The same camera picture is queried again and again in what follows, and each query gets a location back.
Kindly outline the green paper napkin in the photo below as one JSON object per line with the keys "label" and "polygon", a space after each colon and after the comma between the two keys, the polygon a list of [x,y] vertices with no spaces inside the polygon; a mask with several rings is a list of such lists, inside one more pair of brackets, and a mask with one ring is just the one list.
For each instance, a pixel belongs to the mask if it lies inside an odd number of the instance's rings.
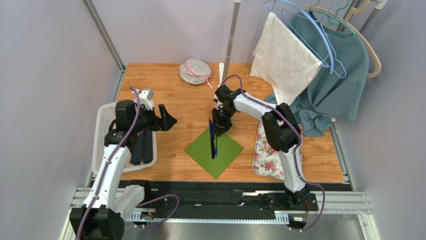
{"label": "green paper napkin", "polygon": [[218,179],[243,149],[243,146],[227,134],[211,140],[210,130],[207,128],[184,151],[210,176]]}

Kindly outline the rainbow metallic spoon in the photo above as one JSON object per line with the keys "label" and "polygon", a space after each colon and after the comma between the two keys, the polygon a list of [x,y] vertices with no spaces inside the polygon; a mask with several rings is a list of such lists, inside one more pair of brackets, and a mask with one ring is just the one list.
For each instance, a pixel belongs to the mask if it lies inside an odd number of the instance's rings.
{"label": "rainbow metallic spoon", "polygon": [[218,157],[218,137],[215,134],[214,135],[214,157],[217,158]]}

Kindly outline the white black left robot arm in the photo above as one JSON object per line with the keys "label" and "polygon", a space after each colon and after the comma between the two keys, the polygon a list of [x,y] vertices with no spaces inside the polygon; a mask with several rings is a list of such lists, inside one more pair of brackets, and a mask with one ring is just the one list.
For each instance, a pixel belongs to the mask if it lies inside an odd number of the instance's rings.
{"label": "white black left robot arm", "polygon": [[117,195],[127,164],[136,169],[157,161],[157,132],[168,131],[177,120],[163,104],[155,106],[153,91],[133,89],[135,99],[103,105],[97,113],[95,140],[102,154],[95,155],[100,166],[80,207],[70,211],[69,220],[78,240],[120,240],[125,222],[133,210],[151,203],[147,181],[129,184]]}

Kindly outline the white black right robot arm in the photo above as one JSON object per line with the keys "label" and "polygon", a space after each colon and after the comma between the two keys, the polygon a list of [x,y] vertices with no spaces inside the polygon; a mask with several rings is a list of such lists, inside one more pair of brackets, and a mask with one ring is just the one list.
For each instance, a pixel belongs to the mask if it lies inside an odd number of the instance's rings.
{"label": "white black right robot arm", "polygon": [[261,121],[267,143],[278,153],[283,167],[287,205],[300,206],[310,192],[302,179],[302,161],[297,154],[302,141],[301,129],[290,107],[259,100],[245,90],[232,91],[225,84],[218,87],[214,97],[217,106],[212,110],[211,134],[219,137],[229,131],[233,126],[231,118],[237,112]]}

